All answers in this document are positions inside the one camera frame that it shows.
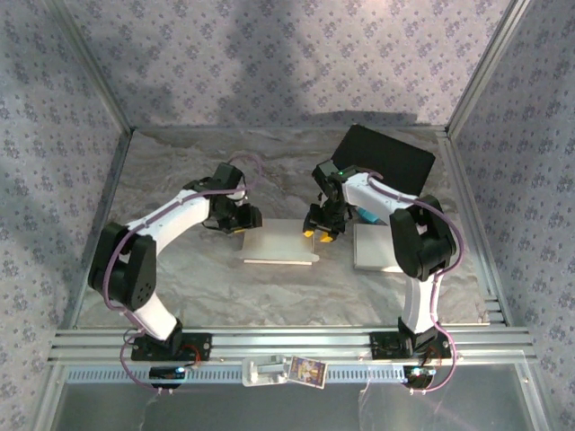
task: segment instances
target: glass panel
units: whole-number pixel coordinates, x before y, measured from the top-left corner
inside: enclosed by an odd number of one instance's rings
[[[157,396],[134,384],[68,384],[53,431],[533,429],[513,365],[461,366],[442,390],[399,384],[194,384]]]

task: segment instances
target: robotic arm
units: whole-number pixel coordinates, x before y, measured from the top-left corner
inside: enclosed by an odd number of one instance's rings
[[[156,261],[160,252],[195,224],[211,221],[210,229],[225,233],[260,227],[261,213],[246,202],[245,191],[231,195],[213,194],[191,198],[206,190],[236,189],[243,173],[228,163],[220,163],[212,177],[185,185],[178,195],[150,215],[126,225],[107,224],[96,247],[88,284],[103,295],[103,280],[112,253],[122,238],[138,226],[121,251],[111,272],[108,295],[131,313],[146,336],[175,353],[181,344],[181,323],[155,294]]]
[[[409,277],[399,330],[409,340],[408,351],[426,346],[437,337],[430,316],[433,281],[429,276],[449,265],[456,253],[456,243],[449,226],[441,218],[404,200],[418,199],[441,211],[438,200],[432,196],[403,195],[375,181],[378,188],[387,192],[389,196],[386,196],[369,184],[374,180],[367,172],[356,166],[340,171],[332,160],[318,164],[312,176],[325,200],[321,205],[310,206],[304,221],[304,234],[311,236],[317,229],[323,231],[322,242],[334,241],[345,232],[346,215],[351,207],[364,208],[387,222],[392,230],[395,259]]]

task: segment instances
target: metal bracket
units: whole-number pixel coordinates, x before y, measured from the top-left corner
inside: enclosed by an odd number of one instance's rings
[[[283,355],[246,357],[242,361],[243,386],[282,384],[288,381],[288,360]]]
[[[196,362],[196,355],[199,355],[199,361],[206,362],[212,348],[212,335],[183,332],[180,346],[179,351],[173,355],[169,349],[141,337],[134,340],[131,359],[135,362]]]
[[[438,336],[427,343],[422,349],[412,351],[411,341],[398,332],[371,332],[369,334],[371,357],[373,360],[381,359],[449,359],[451,350],[447,337],[441,332]]]

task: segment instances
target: gray marble floor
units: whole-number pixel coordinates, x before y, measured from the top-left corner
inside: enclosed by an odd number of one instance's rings
[[[439,198],[461,226],[438,146],[430,132],[386,130],[436,154],[424,192]],[[330,157],[345,130],[165,130],[136,133],[120,176],[110,220],[137,219],[175,196],[190,180],[210,175],[238,152],[258,154],[265,177],[251,194],[264,217],[302,218],[316,200],[311,170]],[[250,164],[238,165],[248,177]],[[353,268],[353,229],[338,241],[316,242],[320,261],[311,267],[244,264],[234,257],[242,236],[196,226],[159,257],[157,293],[187,326],[226,325],[395,325],[404,301],[401,275]],[[443,322],[487,321],[473,263],[445,278],[438,307]],[[88,289],[79,326],[126,327],[102,298]]]

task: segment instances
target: patterned wallpaper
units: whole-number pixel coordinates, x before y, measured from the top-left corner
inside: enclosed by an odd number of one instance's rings
[[[446,124],[509,0],[66,0],[130,124]]]
[[[509,304],[575,429],[575,4],[534,0],[456,142]]]
[[[119,132],[42,2],[0,2],[0,429],[30,426]]]

